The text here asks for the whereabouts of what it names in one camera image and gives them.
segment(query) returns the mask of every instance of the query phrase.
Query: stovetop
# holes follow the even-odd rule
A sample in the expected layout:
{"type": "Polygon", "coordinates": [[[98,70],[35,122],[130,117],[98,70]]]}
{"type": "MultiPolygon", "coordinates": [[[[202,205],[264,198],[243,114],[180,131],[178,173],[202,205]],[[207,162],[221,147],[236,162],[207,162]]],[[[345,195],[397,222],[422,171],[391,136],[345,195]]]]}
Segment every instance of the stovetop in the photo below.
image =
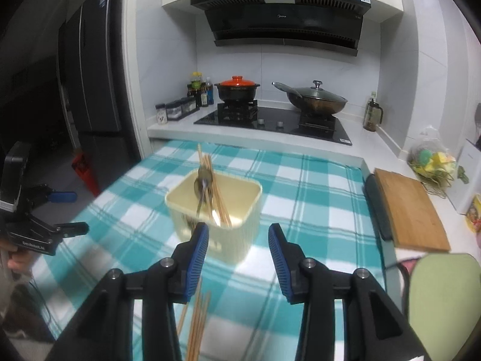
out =
{"type": "Polygon", "coordinates": [[[239,113],[234,107],[229,109],[228,105],[220,103],[217,111],[199,119],[194,124],[265,130],[352,145],[341,122],[334,116],[324,119],[301,114],[295,110],[258,107],[255,100],[245,110],[239,113]],[[243,113],[247,113],[249,117],[252,115],[252,119],[244,118],[243,113]]]}

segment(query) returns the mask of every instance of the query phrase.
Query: refrigerator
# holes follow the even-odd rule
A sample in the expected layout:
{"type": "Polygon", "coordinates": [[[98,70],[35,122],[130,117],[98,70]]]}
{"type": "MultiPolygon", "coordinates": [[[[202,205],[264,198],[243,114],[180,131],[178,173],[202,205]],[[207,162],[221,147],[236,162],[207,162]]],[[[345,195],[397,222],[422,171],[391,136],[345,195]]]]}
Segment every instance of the refrigerator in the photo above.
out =
{"type": "Polygon", "coordinates": [[[101,190],[140,160],[124,79],[121,0],[85,0],[59,29],[59,82],[101,190]]]}

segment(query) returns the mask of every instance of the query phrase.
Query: cable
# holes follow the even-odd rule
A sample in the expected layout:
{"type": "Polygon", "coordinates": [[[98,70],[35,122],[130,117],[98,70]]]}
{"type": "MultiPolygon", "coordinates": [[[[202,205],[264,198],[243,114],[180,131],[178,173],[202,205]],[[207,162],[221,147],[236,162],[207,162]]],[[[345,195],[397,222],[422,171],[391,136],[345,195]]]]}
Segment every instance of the cable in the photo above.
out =
{"type": "Polygon", "coordinates": [[[32,282],[29,282],[29,284],[32,286],[33,289],[35,289],[35,291],[37,292],[37,295],[40,297],[40,300],[43,303],[43,306],[45,307],[45,310],[49,314],[49,321],[47,322],[47,326],[50,326],[50,323],[52,322],[52,315],[50,313],[49,308],[47,307],[47,303],[46,303],[45,299],[43,298],[42,293],[40,293],[40,290],[38,290],[37,282],[35,281],[35,278],[32,277],[32,280],[33,280],[34,284],[32,282]]]}

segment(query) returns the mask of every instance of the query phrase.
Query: yellow container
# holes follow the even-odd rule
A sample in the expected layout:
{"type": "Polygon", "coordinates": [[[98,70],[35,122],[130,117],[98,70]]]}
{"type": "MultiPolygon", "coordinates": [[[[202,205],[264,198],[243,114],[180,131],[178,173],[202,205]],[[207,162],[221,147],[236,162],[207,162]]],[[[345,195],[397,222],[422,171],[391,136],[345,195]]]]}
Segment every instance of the yellow container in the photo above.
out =
{"type": "Polygon", "coordinates": [[[208,255],[229,264],[239,263],[258,234],[262,186],[253,179],[214,172],[232,223],[232,228],[228,228],[210,219],[206,205],[197,217],[199,199],[194,190],[197,172],[197,169],[191,171],[165,195],[177,236],[185,242],[191,238],[192,227],[199,221],[205,222],[209,226],[208,255]]]}

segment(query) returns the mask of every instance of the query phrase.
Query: gas burner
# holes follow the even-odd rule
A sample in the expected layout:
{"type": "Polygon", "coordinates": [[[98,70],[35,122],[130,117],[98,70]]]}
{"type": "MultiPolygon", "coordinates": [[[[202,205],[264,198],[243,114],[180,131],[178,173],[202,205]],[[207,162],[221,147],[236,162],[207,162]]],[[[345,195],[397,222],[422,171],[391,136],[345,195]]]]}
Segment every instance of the gas burner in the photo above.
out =
{"type": "Polygon", "coordinates": [[[219,120],[236,122],[252,122],[257,118],[257,101],[224,101],[217,105],[217,116],[219,120]]]}
{"type": "Polygon", "coordinates": [[[318,129],[323,133],[334,134],[336,130],[336,120],[337,118],[332,115],[315,115],[301,113],[299,118],[299,127],[307,129],[318,129]]]}

